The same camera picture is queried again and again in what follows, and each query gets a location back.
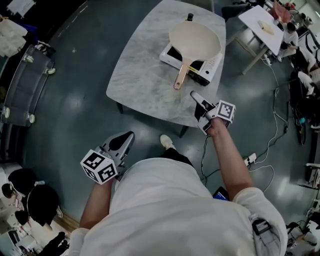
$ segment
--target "white table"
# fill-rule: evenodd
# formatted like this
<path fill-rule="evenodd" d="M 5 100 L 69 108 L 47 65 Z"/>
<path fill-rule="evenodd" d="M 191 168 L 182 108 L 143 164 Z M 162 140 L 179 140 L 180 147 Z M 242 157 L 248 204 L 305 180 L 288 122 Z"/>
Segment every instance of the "white table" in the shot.
<path fill-rule="evenodd" d="M 237 33 L 232 35 L 226 41 L 226 45 L 236 40 L 246 51 L 248 51 L 250 54 L 252 54 L 252 56 L 254 56 L 254 59 L 251 61 L 251 63 L 249 63 L 248 66 L 242 71 L 242 73 L 245 74 L 249 69 L 251 69 L 251 67 L 262 57 L 262 55 L 268 49 L 270 49 L 274 55 L 278 55 L 280 45 L 284 37 L 284 32 L 276 25 L 274 25 L 274 18 L 259 5 L 242 13 L 238 16 L 238 18 L 240 19 L 240 21 L 244 23 L 244 25 Z M 263 21 L 269 24 L 272 27 L 274 35 L 263 31 L 258 21 Z M 250 29 L 255 34 L 255 36 L 263 42 L 264 46 L 259 53 L 255 53 L 249 47 L 248 43 L 243 42 L 239 38 L 240 34 L 242 34 L 246 29 Z"/>
<path fill-rule="evenodd" d="M 140 23 L 126 44 L 111 76 L 106 95 L 122 105 L 146 115 L 183 125 L 181 135 L 187 127 L 197 127 L 194 116 L 196 102 L 190 92 L 196 91 L 208 101 L 216 103 L 224 57 L 207 86 L 201 86 L 188 76 L 180 90 L 173 85 L 179 70 L 159 59 L 160 53 L 169 43 L 169 29 L 183 22 L 188 13 L 193 21 L 214 31 L 221 42 L 221 53 L 225 54 L 225 20 L 211 11 L 175 0 L 163 0 Z"/>

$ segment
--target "wooden handle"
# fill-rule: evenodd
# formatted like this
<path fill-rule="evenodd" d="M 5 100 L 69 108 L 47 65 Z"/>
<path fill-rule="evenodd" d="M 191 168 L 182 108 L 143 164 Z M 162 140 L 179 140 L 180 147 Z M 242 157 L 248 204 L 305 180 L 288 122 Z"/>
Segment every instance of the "wooden handle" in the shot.
<path fill-rule="evenodd" d="M 182 63 L 182 66 L 180 68 L 179 74 L 175 79 L 173 88 L 176 90 L 180 90 L 182 83 L 185 80 L 188 68 L 189 68 L 190 64 L 189 63 Z"/>

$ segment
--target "power strip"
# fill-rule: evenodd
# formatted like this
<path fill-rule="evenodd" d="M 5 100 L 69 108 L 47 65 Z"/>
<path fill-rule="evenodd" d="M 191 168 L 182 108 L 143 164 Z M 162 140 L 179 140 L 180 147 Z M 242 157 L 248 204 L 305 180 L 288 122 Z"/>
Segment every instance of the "power strip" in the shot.
<path fill-rule="evenodd" d="M 246 166 L 251 165 L 257 159 L 256 153 L 252 153 L 249 157 L 243 159 Z"/>

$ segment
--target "hand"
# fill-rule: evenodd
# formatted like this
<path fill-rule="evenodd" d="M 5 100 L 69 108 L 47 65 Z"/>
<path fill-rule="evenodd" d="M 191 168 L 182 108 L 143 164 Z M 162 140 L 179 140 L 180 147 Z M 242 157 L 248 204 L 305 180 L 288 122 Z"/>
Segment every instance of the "hand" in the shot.
<path fill-rule="evenodd" d="M 218 133 L 218 130 L 220 129 L 220 127 L 226 126 L 225 122 L 219 117 L 215 117 L 211 119 L 210 122 L 211 122 L 211 127 L 208 130 L 206 130 L 206 133 L 211 137 L 215 136 Z"/>

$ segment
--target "white pan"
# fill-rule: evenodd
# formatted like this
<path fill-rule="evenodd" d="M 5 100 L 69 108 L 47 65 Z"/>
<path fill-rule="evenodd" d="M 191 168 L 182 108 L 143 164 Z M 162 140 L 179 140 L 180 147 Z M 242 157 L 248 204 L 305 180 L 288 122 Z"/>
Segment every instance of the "white pan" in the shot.
<path fill-rule="evenodd" d="M 193 21 L 184 21 L 169 31 L 170 43 L 182 56 L 182 66 L 174 82 L 179 90 L 192 62 L 213 59 L 221 51 L 218 36 L 209 28 Z"/>

